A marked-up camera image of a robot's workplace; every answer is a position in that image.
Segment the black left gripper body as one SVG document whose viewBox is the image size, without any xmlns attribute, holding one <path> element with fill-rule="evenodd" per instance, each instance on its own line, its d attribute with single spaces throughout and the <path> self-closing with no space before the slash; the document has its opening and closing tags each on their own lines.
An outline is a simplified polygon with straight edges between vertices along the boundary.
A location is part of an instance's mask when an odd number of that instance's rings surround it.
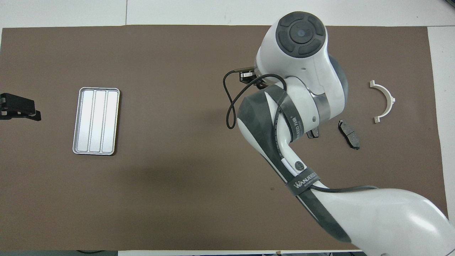
<svg viewBox="0 0 455 256">
<path fill-rule="evenodd" d="M 11 120 L 20 117 L 17 107 L 19 96 L 13 94 L 1 94 L 1 120 Z"/>
</svg>

